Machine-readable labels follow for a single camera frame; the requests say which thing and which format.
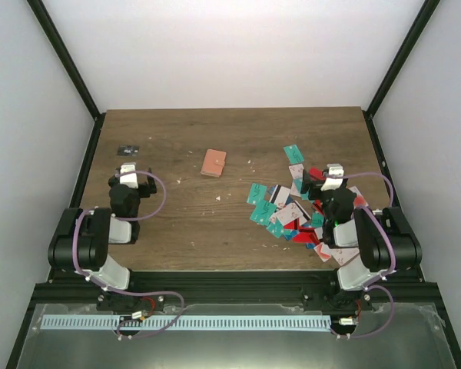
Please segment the white floral VIP card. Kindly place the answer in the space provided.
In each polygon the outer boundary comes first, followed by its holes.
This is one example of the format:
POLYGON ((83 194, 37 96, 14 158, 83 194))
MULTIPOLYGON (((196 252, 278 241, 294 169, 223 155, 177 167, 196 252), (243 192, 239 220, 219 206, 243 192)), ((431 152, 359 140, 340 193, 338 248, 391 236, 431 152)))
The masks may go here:
POLYGON ((303 209, 303 207, 296 201, 293 201, 286 205, 284 208, 277 211, 275 218, 283 225, 286 226, 290 222, 299 221, 299 225, 305 224, 310 220, 309 214, 303 209))

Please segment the pink leather card holder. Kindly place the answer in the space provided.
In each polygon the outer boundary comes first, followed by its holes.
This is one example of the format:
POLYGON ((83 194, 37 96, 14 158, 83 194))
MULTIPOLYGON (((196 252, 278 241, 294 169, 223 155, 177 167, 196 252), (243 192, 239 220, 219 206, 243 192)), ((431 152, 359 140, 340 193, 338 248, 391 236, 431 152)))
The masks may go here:
POLYGON ((227 153, 215 149, 207 149, 201 167, 201 174, 219 178, 224 170, 227 153))

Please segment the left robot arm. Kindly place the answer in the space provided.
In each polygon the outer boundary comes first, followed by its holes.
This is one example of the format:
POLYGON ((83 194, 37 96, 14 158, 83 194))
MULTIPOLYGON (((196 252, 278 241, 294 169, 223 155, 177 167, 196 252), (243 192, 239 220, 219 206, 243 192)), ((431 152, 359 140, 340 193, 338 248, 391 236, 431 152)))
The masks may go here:
POLYGON ((138 171, 134 162, 124 163, 108 180, 107 208, 63 211, 48 248, 54 269, 73 271, 104 290, 115 289, 114 300, 126 311, 141 302, 141 290, 131 284, 131 271, 108 253, 113 244, 135 244, 140 233, 141 201, 158 192, 161 181, 152 170, 138 171))

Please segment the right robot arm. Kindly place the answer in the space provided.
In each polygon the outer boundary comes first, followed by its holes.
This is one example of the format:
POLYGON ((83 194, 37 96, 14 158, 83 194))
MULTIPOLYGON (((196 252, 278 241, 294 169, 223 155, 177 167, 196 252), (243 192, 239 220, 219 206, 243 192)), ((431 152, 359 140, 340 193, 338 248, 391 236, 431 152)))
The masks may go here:
POLYGON ((388 177, 376 172, 346 175, 341 165, 323 171, 311 168, 302 174, 300 193, 320 206, 324 216, 323 243, 359 254, 337 270, 338 283, 326 290, 327 303, 342 310, 353 301, 353 291, 362 291, 397 272, 418 268, 422 248, 402 209, 394 204, 394 189, 388 177), (376 176, 386 182, 387 207, 372 210, 357 201, 347 187, 351 178, 376 176))

